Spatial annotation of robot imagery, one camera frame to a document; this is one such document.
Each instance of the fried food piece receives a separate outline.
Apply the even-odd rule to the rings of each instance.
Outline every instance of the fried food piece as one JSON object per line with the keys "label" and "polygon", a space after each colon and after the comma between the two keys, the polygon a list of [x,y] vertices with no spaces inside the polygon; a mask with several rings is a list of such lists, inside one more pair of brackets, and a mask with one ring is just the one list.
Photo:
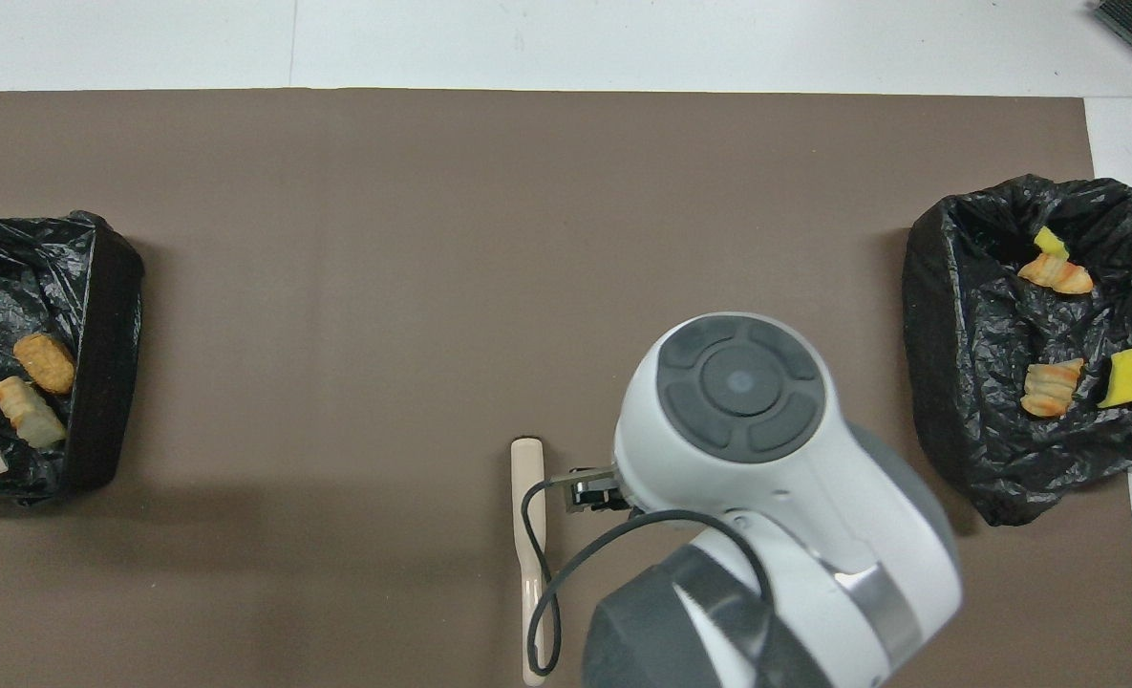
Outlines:
{"label": "fried food piece", "polygon": [[1132,349],[1114,353],[1108,371],[1108,395],[1097,408],[1109,408],[1132,402]]}
{"label": "fried food piece", "polygon": [[1058,293],[1092,291],[1092,278],[1088,270],[1050,253],[1041,253],[1035,261],[1021,267],[1019,275],[1032,284],[1048,286]]}
{"label": "fried food piece", "polygon": [[15,358],[34,382],[52,395],[68,395],[72,390],[72,355],[51,336],[42,332],[23,336],[15,344]]}
{"label": "fried food piece", "polygon": [[1063,243],[1058,235],[1049,227],[1043,226],[1041,231],[1037,232],[1037,238],[1032,239],[1032,243],[1037,244],[1037,248],[1041,250],[1043,253],[1049,253],[1050,256],[1057,256],[1064,261],[1071,257],[1067,252],[1067,244]]}
{"label": "fried food piece", "polygon": [[1075,385],[1084,360],[1073,359],[1061,364],[1032,364],[1024,375],[1024,411],[1041,418],[1057,418],[1071,408]]}
{"label": "fried food piece", "polygon": [[0,382],[1,413],[15,427],[20,440],[27,441],[33,448],[42,449],[65,439],[65,427],[55,418],[51,406],[42,396],[32,389],[23,378],[11,376]]}

